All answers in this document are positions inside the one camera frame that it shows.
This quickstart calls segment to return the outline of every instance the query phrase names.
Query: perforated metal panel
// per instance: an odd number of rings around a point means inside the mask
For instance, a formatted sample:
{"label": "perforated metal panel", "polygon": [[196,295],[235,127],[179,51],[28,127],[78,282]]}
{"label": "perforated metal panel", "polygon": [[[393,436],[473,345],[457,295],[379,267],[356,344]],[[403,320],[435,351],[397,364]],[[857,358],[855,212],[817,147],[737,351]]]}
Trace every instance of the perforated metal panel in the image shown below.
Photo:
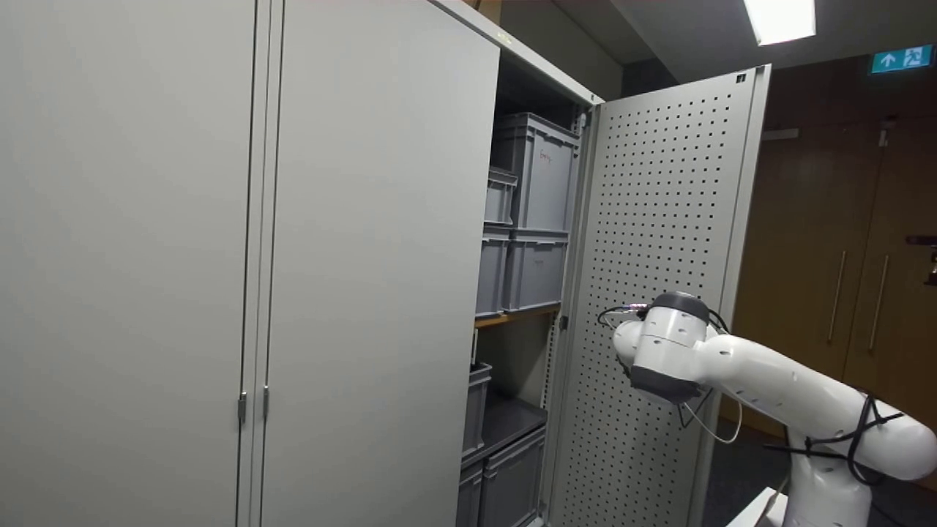
{"label": "perforated metal panel", "polygon": [[694,524],[702,433],[678,431],[665,401],[630,389],[612,361],[612,332],[595,320],[661,289],[731,310],[753,185],[747,144],[750,127],[760,128],[756,86],[765,80],[747,71],[596,112],[567,279],[561,396],[552,399],[561,418],[546,491],[557,527]]}

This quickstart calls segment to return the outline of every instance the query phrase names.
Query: grey storage bin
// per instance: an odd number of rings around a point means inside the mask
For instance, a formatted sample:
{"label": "grey storage bin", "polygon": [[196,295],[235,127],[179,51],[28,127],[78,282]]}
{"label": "grey storage bin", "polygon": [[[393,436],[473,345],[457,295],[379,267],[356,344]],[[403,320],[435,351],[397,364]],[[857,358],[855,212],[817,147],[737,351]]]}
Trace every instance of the grey storage bin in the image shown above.
{"label": "grey storage bin", "polygon": [[483,465],[461,468],[457,527],[480,527]]}
{"label": "grey storage bin", "polygon": [[513,228],[519,177],[492,166],[485,193],[485,226]]}
{"label": "grey storage bin", "polygon": [[516,234],[505,269],[505,310],[558,305],[567,237]]}
{"label": "grey storage bin", "polygon": [[485,231],[480,244],[473,317],[495,317],[502,310],[508,234]]}
{"label": "grey storage bin", "polygon": [[492,162],[519,177],[516,228],[557,231],[571,226],[580,140],[535,117],[521,115],[497,127]]}
{"label": "grey storage bin", "polygon": [[466,399],[461,458],[467,458],[485,446],[483,424],[485,424],[488,385],[492,385],[492,366],[485,366],[485,364],[472,366],[467,399]]}
{"label": "grey storage bin", "polygon": [[488,458],[480,499],[480,527],[526,527],[539,512],[545,431]]}

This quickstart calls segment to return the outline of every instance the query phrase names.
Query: light fixture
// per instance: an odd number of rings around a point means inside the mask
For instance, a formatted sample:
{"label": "light fixture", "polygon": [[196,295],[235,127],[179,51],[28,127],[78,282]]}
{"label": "light fixture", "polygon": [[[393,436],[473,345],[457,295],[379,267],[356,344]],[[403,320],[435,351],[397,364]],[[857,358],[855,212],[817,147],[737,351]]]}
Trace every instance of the light fixture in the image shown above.
{"label": "light fixture", "polygon": [[743,0],[757,48],[817,36],[814,0]]}

